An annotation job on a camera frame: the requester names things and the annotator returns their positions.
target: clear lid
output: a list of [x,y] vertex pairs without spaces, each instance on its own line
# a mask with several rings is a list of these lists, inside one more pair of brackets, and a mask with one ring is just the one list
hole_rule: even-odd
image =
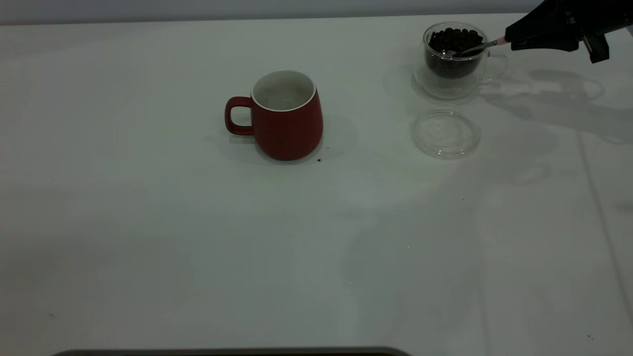
[[421,114],[411,136],[424,153],[445,160],[464,157],[477,148],[477,125],[455,105],[437,105]]

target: coffee bean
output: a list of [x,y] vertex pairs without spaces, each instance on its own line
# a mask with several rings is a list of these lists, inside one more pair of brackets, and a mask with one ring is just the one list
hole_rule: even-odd
[[[443,53],[444,51],[456,51],[454,57],[475,56],[482,51],[473,51],[462,54],[462,51],[473,48],[483,43],[484,38],[475,30],[447,28],[443,31],[433,32],[429,39],[429,47]],[[427,52],[426,60],[429,68],[443,78],[461,78],[471,74],[479,64],[480,58],[469,61],[451,61]]]

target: mug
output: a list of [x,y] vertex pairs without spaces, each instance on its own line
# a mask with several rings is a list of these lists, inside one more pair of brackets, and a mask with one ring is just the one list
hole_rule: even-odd
[[[251,126],[231,120],[231,109],[251,109]],[[309,155],[323,135],[323,113],[317,87],[307,75],[294,70],[266,74],[251,89],[251,97],[231,98],[224,111],[227,130],[253,135],[262,151],[277,160]]]
[[[433,35],[446,29],[474,30],[483,37],[483,43],[488,42],[488,37],[483,31],[467,23],[443,22],[429,27],[424,32],[420,62],[413,72],[413,78],[418,86],[428,94],[439,99],[463,98],[474,92],[482,81],[494,80],[505,72],[508,66],[506,56],[492,53],[488,49],[479,53],[474,52],[468,57],[452,57],[431,48],[430,40]],[[497,73],[493,73],[494,71],[489,68],[489,57],[501,62],[501,70]]]

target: gray wall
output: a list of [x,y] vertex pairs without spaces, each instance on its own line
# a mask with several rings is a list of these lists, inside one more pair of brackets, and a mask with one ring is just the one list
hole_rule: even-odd
[[0,24],[528,12],[540,2],[541,0],[0,0]]

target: mug rim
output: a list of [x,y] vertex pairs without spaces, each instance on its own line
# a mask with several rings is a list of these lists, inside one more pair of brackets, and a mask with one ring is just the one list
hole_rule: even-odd
[[[275,110],[275,109],[271,109],[271,108],[267,108],[264,105],[260,104],[257,99],[255,99],[255,87],[257,86],[257,84],[259,84],[264,78],[275,75],[275,74],[279,74],[282,72],[289,72],[289,73],[295,73],[295,74],[299,74],[302,75],[303,77],[307,78],[310,83],[312,83],[312,95],[310,96],[310,98],[308,100],[305,101],[305,103],[295,107],[295,108],[291,108],[291,109],[286,109],[286,110]],[[291,112],[291,111],[295,111],[298,109],[301,109],[302,107],[310,104],[312,102],[312,99],[314,99],[315,95],[317,95],[317,85],[315,84],[314,80],[312,80],[312,78],[310,78],[310,76],[308,76],[305,73],[299,72],[298,70],[292,70],[292,69],[281,69],[281,70],[274,70],[272,72],[268,72],[266,74],[264,74],[264,76],[262,76],[261,78],[259,78],[255,84],[253,85],[253,87],[251,88],[251,99],[253,100],[253,102],[255,102],[255,104],[257,104],[257,106],[259,106],[260,108],[267,110],[267,111],[272,111],[275,113],[287,113],[287,112]]]

